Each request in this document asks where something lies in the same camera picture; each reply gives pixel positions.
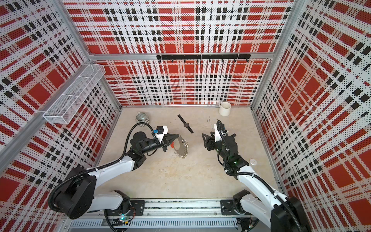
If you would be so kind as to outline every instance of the small white circle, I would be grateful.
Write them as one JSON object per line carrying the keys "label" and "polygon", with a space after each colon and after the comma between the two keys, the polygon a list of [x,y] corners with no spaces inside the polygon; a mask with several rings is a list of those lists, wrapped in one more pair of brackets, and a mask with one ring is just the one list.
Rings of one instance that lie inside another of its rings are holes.
{"label": "small white circle", "polygon": [[250,163],[251,166],[257,165],[257,161],[255,159],[250,159],[249,163]]}

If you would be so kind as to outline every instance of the perforated panel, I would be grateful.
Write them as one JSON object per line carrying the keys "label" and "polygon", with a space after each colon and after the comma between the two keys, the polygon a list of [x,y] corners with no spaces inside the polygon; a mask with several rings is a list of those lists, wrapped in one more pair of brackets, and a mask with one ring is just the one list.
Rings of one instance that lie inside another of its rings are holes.
{"label": "perforated panel", "polygon": [[371,229],[371,2],[307,1],[256,110],[315,231]]}
{"label": "perforated panel", "polygon": [[74,167],[92,167],[117,114],[98,83],[68,125],[46,123],[0,177],[0,231],[54,231],[50,191]]}
{"label": "perforated panel", "polygon": [[49,1],[0,4],[0,150],[84,63]]}
{"label": "perforated panel", "polygon": [[249,62],[101,61],[105,77],[122,105],[250,105],[268,59]]}
{"label": "perforated panel", "polygon": [[287,1],[63,0],[91,53],[272,52]]}

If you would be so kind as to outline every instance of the wristwatch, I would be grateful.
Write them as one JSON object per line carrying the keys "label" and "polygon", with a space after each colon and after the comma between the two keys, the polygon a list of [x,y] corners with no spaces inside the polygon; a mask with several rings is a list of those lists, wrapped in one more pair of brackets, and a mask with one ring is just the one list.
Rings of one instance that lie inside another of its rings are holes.
{"label": "wristwatch", "polygon": [[189,123],[185,122],[185,120],[182,118],[182,116],[180,116],[180,114],[178,114],[178,117],[183,122],[184,127],[186,127],[189,130],[189,132],[192,134],[193,130],[189,127]]}

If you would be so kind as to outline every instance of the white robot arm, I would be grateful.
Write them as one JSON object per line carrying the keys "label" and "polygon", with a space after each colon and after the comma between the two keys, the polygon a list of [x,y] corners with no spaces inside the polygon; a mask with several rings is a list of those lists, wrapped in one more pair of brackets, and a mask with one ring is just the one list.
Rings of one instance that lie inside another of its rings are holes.
{"label": "white robot arm", "polygon": [[233,208],[237,215],[251,213],[267,225],[271,231],[310,232],[311,228],[303,206],[295,197],[287,197],[266,183],[249,163],[238,155],[236,134],[228,136],[221,121],[214,124],[211,136],[202,134],[204,146],[208,151],[216,150],[223,158],[224,171],[245,184],[257,197],[243,190],[233,196]]}
{"label": "white robot arm", "polygon": [[[140,124],[145,124],[150,128],[153,138],[147,138],[142,131],[135,133],[130,140],[131,148],[126,152],[130,134]],[[167,126],[158,126],[156,130],[153,130],[145,122],[135,124],[127,136],[124,152],[119,159],[99,167],[72,169],[65,180],[50,193],[49,207],[54,211],[65,213],[70,219],[76,219],[86,212],[102,209],[124,207],[122,211],[127,212],[129,204],[125,205],[123,200],[128,202],[129,197],[124,193],[115,191],[95,194],[95,189],[120,174],[139,168],[146,160],[146,153],[148,155],[149,152],[153,150],[156,152],[160,148],[165,152],[178,137],[178,134],[169,134]]]}

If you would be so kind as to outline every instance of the metal grill vent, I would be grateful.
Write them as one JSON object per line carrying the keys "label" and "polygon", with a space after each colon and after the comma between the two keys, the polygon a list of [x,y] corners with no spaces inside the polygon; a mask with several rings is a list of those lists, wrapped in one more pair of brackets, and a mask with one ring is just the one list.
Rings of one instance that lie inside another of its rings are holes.
{"label": "metal grill vent", "polygon": [[[70,228],[107,227],[105,219],[73,220]],[[129,228],[235,228],[236,218],[138,218]]]}
{"label": "metal grill vent", "polygon": [[102,226],[102,219],[78,219],[73,220],[70,227],[100,227]]}
{"label": "metal grill vent", "polygon": [[138,219],[129,223],[131,228],[193,228],[193,227],[237,227],[235,218],[164,218]]}

